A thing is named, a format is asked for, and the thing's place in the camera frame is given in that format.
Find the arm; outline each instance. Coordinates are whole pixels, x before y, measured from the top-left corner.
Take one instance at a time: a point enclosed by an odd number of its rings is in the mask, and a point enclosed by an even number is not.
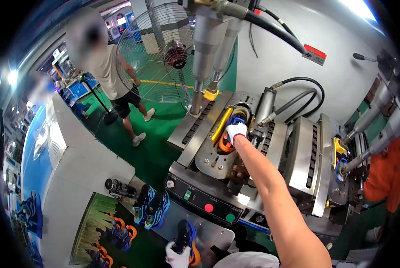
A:
[[[279,171],[241,132],[228,132],[261,196],[282,267],[332,267],[329,253],[305,224]]]
[[[134,83],[137,86],[140,86],[140,80],[137,78],[136,76],[136,71],[134,70],[134,68],[124,59],[124,57],[119,54],[118,58],[120,59],[120,62],[122,64],[123,69],[125,70],[125,72],[127,72],[127,74],[133,78]]]

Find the ceiling light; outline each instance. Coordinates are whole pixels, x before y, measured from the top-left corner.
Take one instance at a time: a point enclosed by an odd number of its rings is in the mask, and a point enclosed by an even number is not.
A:
[[[8,83],[10,85],[15,85],[17,83],[17,77],[18,77],[18,70],[13,70],[10,72],[8,75]]]
[[[340,1],[350,10],[352,10],[352,12],[361,17],[364,21],[367,21],[367,19],[377,21],[371,10],[368,8],[367,4],[365,4],[363,0],[340,0]]]

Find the red label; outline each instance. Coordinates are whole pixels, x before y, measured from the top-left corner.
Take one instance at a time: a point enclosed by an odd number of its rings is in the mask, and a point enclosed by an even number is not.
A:
[[[312,46],[309,46],[309,45],[304,45],[304,48],[307,50],[307,51],[309,51],[309,52],[311,52],[311,53],[313,53],[313,54],[315,54],[315,55],[317,55],[317,56],[319,56],[319,57],[321,57],[321,58],[323,58],[323,59],[326,59],[326,54],[325,53],[323,53],[322,51],[320,51],[320,50],[318,50],[318,49],[315,49],[314,47],[312,47]]]

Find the worker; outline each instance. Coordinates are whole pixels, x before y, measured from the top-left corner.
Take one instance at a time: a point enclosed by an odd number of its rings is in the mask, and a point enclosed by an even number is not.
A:
[[[133,79],[134,83],[130,79],[127,79],[125,84],[121,81],[117,72],[117,45],[107,45],[108,36],[102,34],[103,31],[100,27],[93,24],[85,29],[84,44],[89,53],[85,52],[88,56],[80,63],[80,67],[82,70],[90,72],[100,83],[104,93],[111,100],[112,106],[122,118],[123,126],[133,141],[133,147],[137,147],[146,137],[146,133],[143,132],[138,136],[134,133],[128,104],[133,104],[143,114],[145,122],[151,119],[155,109],[146,110],[144,103],[140,100],[137,88],[140,86],[140,80],[136,76],[136,71],[127,63],[122,54],[119,54],[120,67]]]
[[[327,249],[307,227],[280,172],[247,140],[246,125],[229,125],[226,130],[229,142],[239,153],[258,189],[282,267],[332,267]],[[177,254],[171,250],[173,244],[170,242],[166,247],[166,262],[172,268],[187,268],[190,254],[186,251]],[[277,268],[279,265],[277,257],[271,254],[239,252],[218,261],[214,268]]]
[[[371,157],[369,178],[363,184],[367,201],[385,199],[388,216],[384,226],[368,231],[366,241],[379,242],[388,234],[390,217],[400,202],[400,137],[386,147],[382,153]]]

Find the hand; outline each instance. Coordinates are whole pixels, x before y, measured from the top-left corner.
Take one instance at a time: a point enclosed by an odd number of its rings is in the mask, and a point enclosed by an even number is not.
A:
[[[172,268],[188,268],[190,264],[190,253],[191,248],[186,247],[182,254],[177,254],[172,250],[172,246],[175,242],[169,242],[166,246],[166,262],[172,266]]]
[[[229,125],[226,129],[228,133],[229,142],[234,146],[234,137],[237,135],[245,136],[247,135],[247,126],[242,123],[238,123],[237,125]]]

